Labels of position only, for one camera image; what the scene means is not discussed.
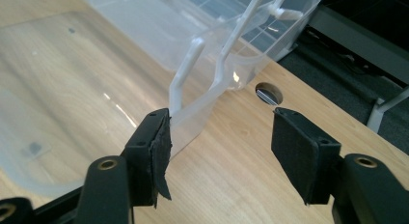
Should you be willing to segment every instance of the wooden tabletop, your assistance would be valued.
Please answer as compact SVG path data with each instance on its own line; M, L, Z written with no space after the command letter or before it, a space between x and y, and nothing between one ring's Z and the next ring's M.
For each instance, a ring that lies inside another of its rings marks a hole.
M97 14L81 0L0 0L0 11L0 97L12 101L11 104L2 102L0 112L12 114L14 109L23 109L21 113L26 114L33 124L47 129L55 127L55 130L46 132L51 143L64 145L64 140L59 139L59 136L63 136L61 133L67 136L72 129L82 126L110 126L109 129L97 129L115 136L110 143L98 141L97 135L101 132L87 129L83 130L82 135L71 136L68 143L86 143L82 147L118 146L99 153L101 156L114 154L121 150L121 143L130 137L135 126L118 112L118 116L109 118L112 123L107 125L104 114L112 114L112 109L119 109L118 105L126 113L135 107L131 102L133 100L140 101L138 112L145 115L151 111L152 103L159 107L167 105L166 98L152 101L146 95L131 93L140 91L144 83L149 82L128 83L126 78L137 80L138 72L143 72L147 74L145 78L155 78L168 85L171 75L163 73L141 49L127 42L118 30L97 18ZM60 39L70 39L70 42L53 41ZM61 72L51 73L55 67ZM256 96L255 87L260 82L271 83L281 90L284 96L281 107L302 113L341 142L341 155L357 153L376 157L409 189L407 154L277 63L271 62L243 90L227 91L219 97L202 133L171 160L166 179L173 201L159 198L156 210L152 207L135 208L137 223L332 222L332 202L328 206L306 207L272 154L272 110L275 107ZM75 91L68 93L62 89L65 87L61 83L75 88ZM124 94L123 87L130 92ZM50 99L57 102L48 104ZM92 101L89 107L84 105L88 104L84 100ZM30 103L30 106L19 106L22 103ZM76 115L75 111L79 109L81 112L78 113L85 115ZM46 110L41 113L46 115L39 116L41 110ZM61 110L72 112L62 115L59 113ZM11 120L1 117L6 122L27 120L24 115ZM68 126L61 129L56 121ZM67 168L65 165L72 164L65 164L64 161L86 157L87 154L94 154L93 148L86 148L82 154L61 150L58 154L41 158L41 167L52 168L55 172L51 170L48 172L50 174L64 172L62 181L64 177L82 177L86 165L78 163L75 166L78 168ZM52 199L23 188L5 171L0 169L0 199L25 196L32 200L35 207Z

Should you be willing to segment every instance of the black floor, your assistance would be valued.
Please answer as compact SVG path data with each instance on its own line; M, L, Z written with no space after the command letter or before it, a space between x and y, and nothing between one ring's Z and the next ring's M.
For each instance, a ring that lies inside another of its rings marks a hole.
M359 122L367 123L378 98L393 98L402 91L404 85L312 32L303 32L298 47L279 64ZM385 113L378 134L409 154L409 99Z

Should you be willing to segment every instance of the wooden table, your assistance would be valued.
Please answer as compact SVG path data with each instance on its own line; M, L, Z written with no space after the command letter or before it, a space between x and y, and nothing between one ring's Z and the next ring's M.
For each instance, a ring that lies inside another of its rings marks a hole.
M10 119L2 116L3 121L24 122L29 119L40 124L39 135L47 135L50 143L60 145L62 149L66 142L61 140L61 136L67 138L76 128L83 132L67 139L71 145L80 145L84 149L82 154L60 150L58 154L39 157L41 167L52 169L47 173L61 174L62 182L65 178L83 177L86 165L81 163L81 157L95 155L98 150L90 146L118 146L97 153L101 156L117 154L121 150L136 125L129 119L139 119L128 117L127 120L123 114L130 112L129 109L138 107L137 113L143 117L151 111L151 107L167 105L165 98L151 100L144 93L135 93L143 90L144 83L149 82L129 83L127 78L137 80L137 72L147 71L144 78L155 78L168 85L171 75L159 74L158 65L117 30L97 18L81 0L0 0L0 11L0 97L12 101L11 104L0 101L0 112L12 114L14 109L23 109L22 116ZM271 83L281 90L284 96L281 107L304 114L341 142L341 155L372 155L387 164L409 189L407 154L271 62L243 90L225 92L219 97L202 133L169 165L166 178L173 201L160 198L157 210L151 207L134 209L137 222L332 222L331 205L304 206L271 153L274 106L267 105L256 96L255 87L260 82ZM123 93L123 86L129 89L129 93ZM159 87L158 90L167 90L167 87ZM138 106L132 103L135 100L139 101ZM21 102L30 105L20 106ZM103 116L112 114L113 109L117 115L109 120L118 122L106 124ZM68 111L69 114L62 115L59 111ZM67 128L61 128L58 122L68 124ZM98 126L99 129L93 131L83 126ZM2 131L7 128L13 129L12 126L0 125ZM43 134L43 128L52 131ZM98 140L103 131L111 135L111 142ZM48 151L46 146L39 149L37 145L32 143L31 149ZM67 165L72 165L68 162L70 160L77 160L78 165L68 168ZM32 199L35 207L51 200L21 187L6 176L3 169L0 170L0 178L0 199L26 196Z

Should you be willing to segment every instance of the metal leg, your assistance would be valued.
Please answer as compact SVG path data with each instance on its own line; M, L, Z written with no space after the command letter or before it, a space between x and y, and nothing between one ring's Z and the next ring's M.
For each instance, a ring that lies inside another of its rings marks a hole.
M381 126L384 113L407 98L409 98L409 86L406 87L399 95L390 100L384 101L383 99L379 98L372 108L372 113L370 113L367 127L377 133L379 127Z

